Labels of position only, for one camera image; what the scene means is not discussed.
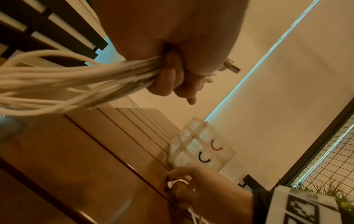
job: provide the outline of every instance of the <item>bundle of white cables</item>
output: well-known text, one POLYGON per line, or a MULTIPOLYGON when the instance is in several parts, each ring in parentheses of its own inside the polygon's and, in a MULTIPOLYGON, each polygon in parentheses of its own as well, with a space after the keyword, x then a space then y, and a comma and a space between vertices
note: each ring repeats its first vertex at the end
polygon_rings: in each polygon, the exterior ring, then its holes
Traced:
POLYGON ((36 116, 68 113, 95 107, 152 85, 164 66, 164 57, 142 61, 101 64, 73 52, 58 50, 32 51, 17 55, 0 67, 0 114, 36 116), (59 56, 85 61, 94 66, 81 67, 16 67, 33 57, 59 56), (79 86, 97 83, 90 90, 79 86), (68 100, 29 99, 17 97, 29 92, 65 90, 77 95, 68 100))

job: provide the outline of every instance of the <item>cyan light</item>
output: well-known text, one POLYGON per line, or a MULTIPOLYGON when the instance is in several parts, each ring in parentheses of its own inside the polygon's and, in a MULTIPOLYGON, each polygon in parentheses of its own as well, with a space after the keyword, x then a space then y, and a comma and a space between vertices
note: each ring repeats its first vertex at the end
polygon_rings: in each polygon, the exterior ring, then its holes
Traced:
POLYGON ((251 71, 240 81, 240 83, 221 101, 221 103, 206 117, 208 121, 211 116, 228 100, 228 98, 242 85, 242 83, 257 69, 257 67, 270 55, 270 53, 280 44, 281 41, 294 29, 294 27, 308 14, 308 12, 317 4, 319 0, 315 0, 311 5, 301 14, 301 16, 291 25, 291 27, 281 36, 281 38, 269 49, 269 51, 259 60, 259 62, 251 69, 251 71))
POLYGON ((333 151, 333 149, 343 140, 343 138, 354 128, 354 124, 352 124, 346 132, 344 132, 337 141, 328 149, 328 151, 293 185, 293 187, 297 187, 299 183, 302 183, 313 171, 320 165, 320 163, 328 156, 328 154, 333 151))

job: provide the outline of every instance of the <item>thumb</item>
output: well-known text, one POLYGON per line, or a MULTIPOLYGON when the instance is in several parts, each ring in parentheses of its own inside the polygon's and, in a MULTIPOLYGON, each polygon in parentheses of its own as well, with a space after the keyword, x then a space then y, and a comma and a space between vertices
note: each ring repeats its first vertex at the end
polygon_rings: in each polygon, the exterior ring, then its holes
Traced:
POLYGON ((176 197, 180 202, 185 202, 188 204, 193 205, 195 203, 197 193, 193 191, 192 189, 187 189, 187 190, 177 190, 176 192, 176 197))

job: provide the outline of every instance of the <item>wall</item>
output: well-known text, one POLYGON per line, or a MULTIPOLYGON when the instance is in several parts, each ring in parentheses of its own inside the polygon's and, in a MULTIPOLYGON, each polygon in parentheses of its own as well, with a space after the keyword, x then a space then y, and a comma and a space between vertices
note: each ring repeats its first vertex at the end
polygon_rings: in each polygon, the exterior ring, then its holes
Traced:
POLYGON ((267 189, 354 96, 353 7, 320 0, 209 120, 267 189))
POLYGON ((154 96, 146 89, 129 97, 141 108, 159 109, 179 128, 193 117, 206 118, 311 3, 312 0, 251 0, 240 36, 229 56, 241 72, 218 73, 215 83, 205 84, 198 93, 196 105, 190 106, 174 94, 154 96))

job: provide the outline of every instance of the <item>red u-shaped piece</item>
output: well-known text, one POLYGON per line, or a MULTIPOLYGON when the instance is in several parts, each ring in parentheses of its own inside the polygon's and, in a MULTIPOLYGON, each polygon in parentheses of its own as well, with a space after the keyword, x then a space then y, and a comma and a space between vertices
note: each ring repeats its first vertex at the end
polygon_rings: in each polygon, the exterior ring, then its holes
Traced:
POLYGON ((212 148, 214 151, 220 151, 220 150, 222 150, 222 147, 220 147, 220 148, 218 148, 218 149, 214 148, 214 146, 213 146, 214 142, 215 142, 215 140, 212 139, 212 140, 211 140, 211 148, 212 148))

